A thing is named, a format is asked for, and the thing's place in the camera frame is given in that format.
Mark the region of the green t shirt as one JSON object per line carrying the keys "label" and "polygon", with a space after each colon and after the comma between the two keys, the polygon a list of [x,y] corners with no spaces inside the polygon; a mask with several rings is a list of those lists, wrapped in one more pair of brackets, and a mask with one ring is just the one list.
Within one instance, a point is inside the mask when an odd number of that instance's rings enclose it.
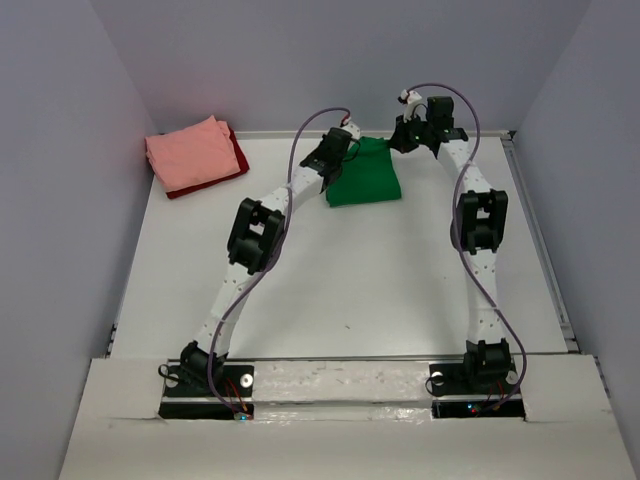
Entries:
{"label": "green t shirt", "polygon": [[330,208],[400,200],[402,190],[388,141],[361,137],[342,163],[342,173],[325,198]]}

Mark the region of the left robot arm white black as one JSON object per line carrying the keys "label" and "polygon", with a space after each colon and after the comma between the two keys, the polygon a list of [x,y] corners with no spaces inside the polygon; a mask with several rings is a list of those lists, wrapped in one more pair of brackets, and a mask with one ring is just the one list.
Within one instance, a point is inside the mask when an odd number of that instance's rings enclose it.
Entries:
{"label": "left robot arm white black", "polygon": [[290,166],[284,185],[240,203],[227,241],[228,268],[221,289],[209,317],[180,354],[179,378],[198,394],[219,388],[236,324],[252,290],[275,266],[295,210],[337,180],[360,135],[351,120],[331,128],[298,165]]}

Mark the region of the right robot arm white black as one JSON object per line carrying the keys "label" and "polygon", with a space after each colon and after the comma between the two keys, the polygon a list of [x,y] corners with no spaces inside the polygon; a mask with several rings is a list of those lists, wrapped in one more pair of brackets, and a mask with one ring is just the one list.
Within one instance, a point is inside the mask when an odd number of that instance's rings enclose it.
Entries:
{"label": "right robot arm white black", "polygon": [[389,146],[400,153],[427,147],[454,182],[450,238],[467,280],[469,320],[463,359],[432,366],[426,388],[436,397],[491,394],[500,389],[512,367],[496,281],[508,194],[492,187],[475,164],[479,143],[454,126],[452,98],[424,99],[414,90],[404,90],[399,102],[404,113],[396,118]]}

